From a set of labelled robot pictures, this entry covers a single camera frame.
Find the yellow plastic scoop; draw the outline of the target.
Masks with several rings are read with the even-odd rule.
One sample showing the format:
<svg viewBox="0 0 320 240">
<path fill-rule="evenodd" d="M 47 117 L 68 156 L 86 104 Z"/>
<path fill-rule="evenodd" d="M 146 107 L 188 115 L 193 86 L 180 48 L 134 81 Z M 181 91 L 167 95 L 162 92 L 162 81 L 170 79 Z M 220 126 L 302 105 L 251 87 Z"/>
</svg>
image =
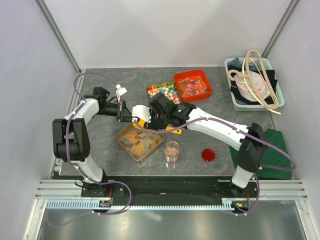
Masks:
<svg viewBox="0 0 320 240">
<path fill-rule="evenodd" d="M 154 130 L 151 128 L 147 128 L 147 122 L 145 122 L 142 119 L 140 119 L 139 121 L 133 120 L 132 124 L 137 129 L 143 130 L 145 132 L 150 132 L 150 133 L 153 132 L 154 134 L 172 133 L 172 134 L 180 135 L 182 133 L 181 129 L 175 129 L 172 126 L 167 126 L 165 129 L 162 129 L 162 130 Z"/>
</svg>

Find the brown tin of popsicle candies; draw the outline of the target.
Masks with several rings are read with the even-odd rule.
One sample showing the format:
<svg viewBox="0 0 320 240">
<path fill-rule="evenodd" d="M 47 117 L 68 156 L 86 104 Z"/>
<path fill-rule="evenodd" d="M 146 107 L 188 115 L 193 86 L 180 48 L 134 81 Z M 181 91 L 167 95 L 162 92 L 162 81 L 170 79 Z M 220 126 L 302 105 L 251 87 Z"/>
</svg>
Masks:
<svg viewBox="0 0 320 240">
<path fill-rule="evenodd" d="M 123 128 L 115 138 L 138 164 L 142 164 L 155 153 L 163 145 L 165 139 L 163 134 L 142 131 L 133 123 Z"/>
</svg>

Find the clear glass jar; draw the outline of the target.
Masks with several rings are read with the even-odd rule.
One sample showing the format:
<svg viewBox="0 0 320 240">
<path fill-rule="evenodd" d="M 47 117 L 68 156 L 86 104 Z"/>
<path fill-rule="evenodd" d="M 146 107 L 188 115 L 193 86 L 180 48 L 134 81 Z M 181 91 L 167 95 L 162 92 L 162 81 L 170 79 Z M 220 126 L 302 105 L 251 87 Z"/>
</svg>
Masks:
<svg viewBox="0 0 320 240">
<path fill-rule="evenodd" d="M 169 141 L 164 147 L 165 166 L 168 169 L 174 169 L 180 158 L 180 145 L 176 141 Z"/>
</svg>

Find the red jar lid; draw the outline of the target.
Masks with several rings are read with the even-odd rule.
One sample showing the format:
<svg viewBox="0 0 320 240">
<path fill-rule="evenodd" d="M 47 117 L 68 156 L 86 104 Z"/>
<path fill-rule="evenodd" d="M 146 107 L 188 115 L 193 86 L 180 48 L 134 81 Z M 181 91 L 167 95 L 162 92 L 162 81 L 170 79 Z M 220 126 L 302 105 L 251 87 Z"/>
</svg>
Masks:
<svg viewBox="0 0 320 240">
<path fill-rule="evenodd" d="M 204 161 L 211 162 L 216 158 L 216 154 L 212 149 L 206 148 L 202 151 L 201 157 Z"/>
</svg>

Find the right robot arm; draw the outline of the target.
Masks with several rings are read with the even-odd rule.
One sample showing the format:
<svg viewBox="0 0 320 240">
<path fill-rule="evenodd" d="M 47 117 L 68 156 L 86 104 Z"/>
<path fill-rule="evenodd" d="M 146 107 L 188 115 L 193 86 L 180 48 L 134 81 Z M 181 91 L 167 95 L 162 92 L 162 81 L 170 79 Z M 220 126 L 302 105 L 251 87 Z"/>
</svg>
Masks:
<svg viewBox="0 0 320 240">
<path fill-rule="evenodd" d="M 238 151 L 237 167 L 229 184 L 229 191 L 235 197 L 247 191 L 247 185 L 259 171 L 260 163 L 268 147 L 262 127 L 232 123 L 215 117 L 199 107 L 182 102 L 175 104 L 164 94 L 157 93 L 148 101 L 149 122 L 144 126 L 150 130 L 175 130 L 182 128 L 200 132 L 218 139 Z"/>
</svg>

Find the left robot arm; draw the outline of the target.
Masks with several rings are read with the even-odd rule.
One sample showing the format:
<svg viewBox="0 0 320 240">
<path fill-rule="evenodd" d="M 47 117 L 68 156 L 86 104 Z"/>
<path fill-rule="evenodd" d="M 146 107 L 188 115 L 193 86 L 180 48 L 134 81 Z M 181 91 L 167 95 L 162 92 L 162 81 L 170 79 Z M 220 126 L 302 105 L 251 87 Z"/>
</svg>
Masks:
<svg viewBox="0 0 320 240">
<path fill-rule="evenodd" d="M 80 98 L 79 105 L 66 117 L 52 122 L 53 153 L 58 159 L 73 166 L 83 177 L 82 190 L 99 197 L 110 191 L 108 177 L 90 155 L 91 144 L 87 124 L 94 116 L 115 117 L 117 122 L 130 123 L 132 113 L 121 99 L 124 88 L 116 91 L 116 102 L 108 100 L 110 92 L 95 87 L 91 95 Z"/>
</svg>

